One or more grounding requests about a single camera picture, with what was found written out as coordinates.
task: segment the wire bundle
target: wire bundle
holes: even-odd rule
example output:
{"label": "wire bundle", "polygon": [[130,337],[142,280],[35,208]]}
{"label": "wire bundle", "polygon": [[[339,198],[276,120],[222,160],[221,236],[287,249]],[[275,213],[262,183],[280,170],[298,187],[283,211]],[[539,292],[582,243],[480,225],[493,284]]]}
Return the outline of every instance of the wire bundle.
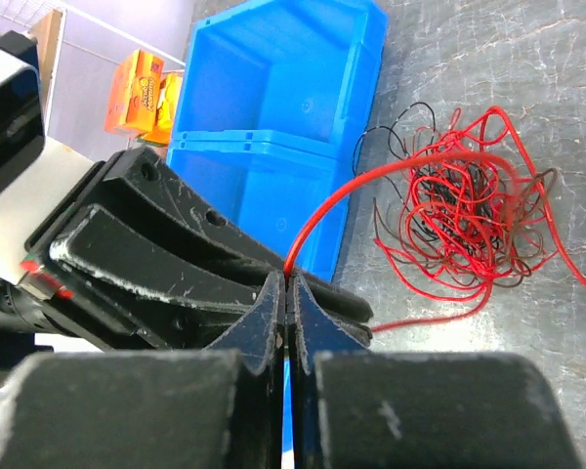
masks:
{"label": "wire bundle", "polygon": [[[427,107],[433,122],[432,127],[417,129],[409,151],[395,129],[399,120],[415,106]],[[504,125],[497,136],[487,138],[486,129],[491,116],[500,117]],[[399,320],[377,326],[373,329],[375,332],[472,316],[486,304],[493,286],[518,286],[557,254],[586,286],[586,278],[565,252],[549,206],[547,196],[556,182],[556,171],[536,172],[517,130],[500,107],[491,107],[462,129],[457,128],[459,118],[460,109],[456,109],[448,130],[441,134],[432,109],[425,103],[415,103],[399,116],[393,126],[378,126],[365,132],[358,146],[370,131],[388,130],[389,149],[398,162],[364,173],[330,196],[295,239],[285,261],[285,275],[290,275],[302,243],[332,206],[368,182],[386,178],[403,206],[397,225],[392,228],[381,216],[374,199],[375,243],[397,276],[413,291],[428,298],[478,303],[463,314]],[[419,148],[424,132],[431,132],[432,138]],[[508,135],[512,136],[523,158],[530,174],[528,178],[521,178],[505,159],[488,152]],[[392,147],[392,141],[398,142],[399,151]],[[471,151],[473,145],[479,151]],[[400,172],[408,183],[405,196],[388,177],[394,172]],[[547,225],[549,229],[556,246],[552,252],[547,252],[545,236],[538,229],[540,225]],[[397,247],[385,243],[383,237],[386,235]],[[457,293],[438,296],[423,290],[406,278],[402,271],[405,266],[413,266],[427,279]]]}

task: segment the blue tray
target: blue tray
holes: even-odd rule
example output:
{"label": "blue tray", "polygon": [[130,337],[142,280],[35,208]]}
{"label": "blue tray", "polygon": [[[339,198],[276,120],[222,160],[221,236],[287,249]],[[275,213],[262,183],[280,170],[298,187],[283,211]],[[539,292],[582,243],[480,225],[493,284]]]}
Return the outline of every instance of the blue tray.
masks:
{"label": "blue tray", "polygon": [[371,0],[253,0],[197,23],[173,138],[270,130],[351,165],[387,22]]}
{"label": "blue tray", "polygon": [[[284,257],[317,207],[352,178],[348,164],[261,142],[172,142],[169,166],[226,218]],[[332,209],[307,240],[297,267],[330,281],[348,215]]]}

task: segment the red cable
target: red cable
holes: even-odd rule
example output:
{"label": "red cable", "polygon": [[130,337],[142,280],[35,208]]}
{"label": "red cable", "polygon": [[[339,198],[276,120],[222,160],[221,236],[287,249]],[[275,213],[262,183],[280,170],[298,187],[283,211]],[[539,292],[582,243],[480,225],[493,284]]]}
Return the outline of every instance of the red cable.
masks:
{"label": "red cable", "polygon": [[[492,115],[500,116],[505,128],[495,138],[487,140],[485,129]],[[379,238],[375,239],[376,245],[383,251],[398,278],[416,293],[440,301],[466,302],[479,297],[481,300],[475,308],[463,314],[399,320],[374,327],[374,332],[409,325],[448,322],[472,316],[485,306],[496,281],[518,278],[520,283],[523,277],[536,272],[557,253],[561,254],[569,269],[586,286],[586,277],[568,257],[556,230],[543,182],[545,175],[551,172],[547,171],[542,176],[537,175],[508,115],[500,107],[491,107],[464,129],[456,129],[459,118],[458,108],[451,116],[449,129],[442,135],[435,129],[425,126],[418,128],[412,139],[413,145],[418,142],[419,133],[426,129],[435,132],[439,139],[418,151],[413,148],[414,154],[408,159],[362,174],[334,192],[298,233],[284,263],[285,277],[290,277],[302,244],[334,205],[365,184],[400,171],[410,183],[404,208],[398,218],[397,240],[400,249],[386,246]],[[479,135],[476,136],[472,131],[479,125]],[[499,144],[508,134],[512,135],[531,179],[519,178],[515,168],[506,160],[484,152],[486,147]],[[481,152],[469,151],[463,143],[465,140],[474,142]],[[498,167],[510,175],[513,185],[511,192],[506,191]],[[427,174],[422,172],[423,168],[426,168]],[[477,180],[474,180],[472,169],[478,171]],[[533,195],[538,195],[538,198],[530,200]],[[479,212],[483,204],[489,210],[486,216]],[[417,230],[421,229],[421,225],[415,220],[415,216],[427,226],[428,233],[435,235],[437,241],[434,242],[439,243],[439,246],[432,245],[431,241]],[[542,235],[534,232],[537,237],[532,238],[529,235],[532,231],[527,228],[540,221],[547,223],[557,247],[557,250],[549,255],[543,250]],[[533,255],[520,257],[513,241],[513,236],[518,234],[518,228],[523,229],[519,236],[536,249]],[[493,239],[497,240],[495,245],[492,243]],[[536,257],[541,259],[533,266],[524,260]],[[418,288],[403,275],[397,261],[413,265],[433,282],[462,291],[466,296],[438,296]],[[443,280],[442,275],[448,275],[454,283]],[[472,280],[461,279],[463,275],[472,276]]]}

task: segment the blue plastic bin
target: blue plastic bin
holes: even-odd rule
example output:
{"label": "blue plastic bin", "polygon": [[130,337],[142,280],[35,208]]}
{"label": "blue plastic bin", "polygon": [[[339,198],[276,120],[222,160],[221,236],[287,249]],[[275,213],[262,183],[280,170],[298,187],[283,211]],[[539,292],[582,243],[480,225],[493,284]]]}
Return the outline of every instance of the blue plastic bin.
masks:
{"label": "blue plastic bin", "polygon": [[371,0],[254,0],[197,23],[173,138],[276,131],[297,149],[295,139],[329,144],[351,165],[386,28]]}
{"label": "blue plastic bin", "polygon": [[[329,195],[352,178],[333,158],[269,143],[172,142],[169,166],[226,218],[280,256]],[[348,214],[343,200],[305,243],[297,266],[330,281]]]}

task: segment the gray table surface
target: gray table surface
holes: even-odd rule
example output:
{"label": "gray table surface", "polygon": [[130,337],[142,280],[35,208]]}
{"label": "gray table surface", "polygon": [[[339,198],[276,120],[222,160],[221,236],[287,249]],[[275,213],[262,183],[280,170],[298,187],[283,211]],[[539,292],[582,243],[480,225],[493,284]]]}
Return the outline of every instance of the gray table surface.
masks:
{"label": "gray table surface", "polygon": [[[197,0],[193,19],[239,3]],[[369,123],[391,123],[417,100],[435,109],[441,125],[455,107],[463,109],[461,123],[493,104],[507,109],[536,166],[560,171],[552,206],[563,242],[586,275],[586,0],[377,3],[390,26]],[[415,112],[402,131],[412,132],[425,118]],[[385,139],[367,142],[360,170],[392,160]],[[386,184],[353,196],[336,281],[367,299],[378,323],[462,311],[418,296],[398,281],[372,241],[374,195],[384,208],[398,208]],[[417,279],[416,273],[409,276]],[[586,463],[586,290],[560,259],[519,288],[495,290],[475,318],[387,332],[372,348],[497,350],[528,357],[550,380]]]}

